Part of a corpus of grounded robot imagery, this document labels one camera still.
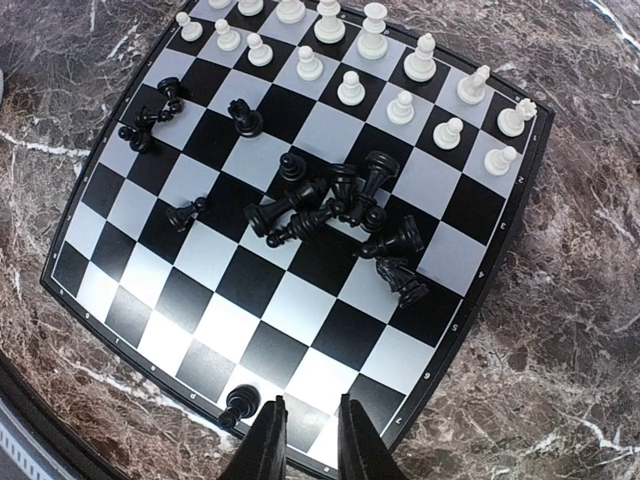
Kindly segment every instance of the fallen chess piece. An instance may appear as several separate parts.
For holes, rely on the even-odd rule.
[[[406,258],[380,257],[376,259],[376,271],[391,287],[393,293],[400,294],[398,306],[407,308],[429,293],[426,285],[418,282],[416,274],[407,267]]]

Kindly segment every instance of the marble table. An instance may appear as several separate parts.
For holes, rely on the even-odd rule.
[[[387,3],[392,21],[556,110],[523,231],[394,454],[412,480],[640,477],[640,6],[605,1]],[[164,396],[38,284],[74,172],[179,7],[29,3],[0,2],[0,348],[131,478],[216,478],[238,441]]]

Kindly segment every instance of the chessboard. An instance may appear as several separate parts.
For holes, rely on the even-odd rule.
[[[500,112],[529,96],[498,76],[469,105],[456,87],[478,65],[441,45],[435,75],[418,83],[403,70],[414,32],[387,26],[386,55],[367,60],[356,47],[362,13],[342,8],[344,38],[329,45],[314,35],[317,4],[306,3],[293,24],[277,18],[276,5],[265,0],[247,17],[235,2],[188,3],[201,36],[185,41],[174,22],[124,92],[72,192],[42,284],[118,355],[213,422],[238,385],[255,386],[263,403],[283,395],[289,461],[337,478],[341,394],[360,400],[392,449],[446,372],[518,231],[553,112],[536,102],[524,132],[508,137],[497,126]],[[240,33],[240,48],[218,47],[221,18]],[[248,61],[250,33],[271,47],[268,65]],[[323,63],[314,81],[296,73],[302,45]],[[365,88],[357,106],[337,96],[347,71]],[[155,124],[153,147],[135,152],[119,129],[135,127],[142,107],[166,106],[157,85],[168,77],[180,80],[183,111]],[[403,90],[413,95],[415,117],[398,125],[386,110]],[[240,136],[229,115],[238,98],[263,118],[255,138]],[[442,150],[433,132],[453,117],[464,125],[460,143]],[[485,155],[507,146],[517,151],[509,171],[489,174]],[[370,238],[362,228],[333,218],[312,238],[270,248],[243,213],[284,195],[283,153],[302,157],[317,178],[342,163],[364,176],[374,150],[400,165],[376,194],[388,217],[381,235],[410,215],[425,245],[406,257],[429,292],[407,308],[376,261],[358,255]],[[197,197],[207,209],[177,231],[167,210]],[[243,436],[251,422],[234,433]]]

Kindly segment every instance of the black object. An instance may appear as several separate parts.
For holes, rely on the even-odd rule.
[[[167,208],[166,214],[169,222],[178,232],[184,232],[189,220],[207,209],[207,200],[204,197],[196,198],[195,202],[182,208]]]
[[[426,285],[418,282],[416,274],[409,270],[406,258],[378,257],[376,271],[391,287],[391,291],[400,294],[398,306],[406,308],[417,302],[427,293]]]
[[[278,173],[286,182],[299,182],[307,173],[307,162],[295,153],[283,153],[280,157]]]
[[[352,227],[360,225],[365,213],[376,204],[374,198],[378,189],[390,178],[395,178],[400,172],[400,164],[390,155],[373,150],[365,159],[367,179],[362,191],[354,196],[353,207],[349,213],[349,224]]]
[[[251,110],[241,98],[232,100],[227,111],[235,122],[236,131],[243,137],[257,137],[262,133],[262,115],[257,110]]]
[[[231,430],[243,418],[251,418],[260,406],[260,392],[251,385],[240,385],[227,395],[227,409],[218,420],[222,428]]]
[[[317,205],[327,193],[327,182],[317,178],[311,182],[304,182],[294,191],[287,191],[284,197],[265,205],[247,205],[243,212],[249,225],[258,237],[269,233],[271,226],[284,213],[297,210],[302,205]]]
[[[402,226],[390,237],[379,237],[369,240],[360,247],[362,258],[384,257],[389,252],[409,249],[410,253],[419,252],[424,248],[424,242],[416,225],[413,215],[404,217]]]

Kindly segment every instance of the white pawn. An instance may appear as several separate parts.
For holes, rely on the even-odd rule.
[[[338,18],[340,4],[337,0],[320,0],[317,10],[322,18],[313,26],[316,38],[329,45],[338,43],[346,32],[344,22]]]
[[[497,148],[489,150],[484,157],[484,168],[487,169],[491,175],[499,177],[509,171],[509,166],[518,156],[518,152],[513,147],[506,147],[502,150]]]
[[[257,33],[249,34],[247,45],[249,45],[249,63],[254,67],[264,67],[273,59],[273,50]]]
[[[312,82],[320,78],[324,70],[324,65],[320,59],[313,53],[311,47],[302,46],[298,49],[298,66],[296,71],[301,79]]]
[[[368,60],[378,60],[387,53],[389,43],[382,32],[387,28],[384,19],[387,18],[387,8],[381,3],[368,3],[364,6],[367,16],[362,22],[365,33],[358,38],[358,53]]]
[[[538,113],[536,104],[528,98],[521,100],[516,108],[505,108],[498,115],[498,128],[507,137],[517,137],[524,131],[524,122]]]
[[[460,143],[462,120],[452,118],[448,122],[441,123],[433,131],[433,141],[442,150],[453,150]]]
[[[358,105],[364,99],[364,87],[360,83],[360,77],[352,70],[342,77],[342,83],[338,87],[338,98],[342,103],[350,107]]]
[[[485,85],[491,69],[487,65],[478,68],[472,75],[463,78],[458,82],[458,97],[464,103],[469,105],[477,105],[485,97]]]
[[[223,52],[231,52],[240,46],[242,37],[235,30],[232,30],[224,18],[216,20],[216,32],[218,32],[218,48]]]
[[[404,73],[414,82],[426,82],[436,74],[433,51],[436,41],[433,35],[425,33],[418,39],[416,51],[404,59]]]
[[[179,12],[176,15],[176,22],[182,28],[180,35],[185,42],[195,42],[202,36],[202,25],[192,22],[185,12]]]
[[[280,0],[276,7],[276,15],[282,23],[298,23],[307,13],[300,0]]]
[[[406,125],[413,120],[415,113],[413,95],[406,90],[402,90],[398,97],[391,100],[387,105],[387,117],[389,117],[391,123],[396,125]]]

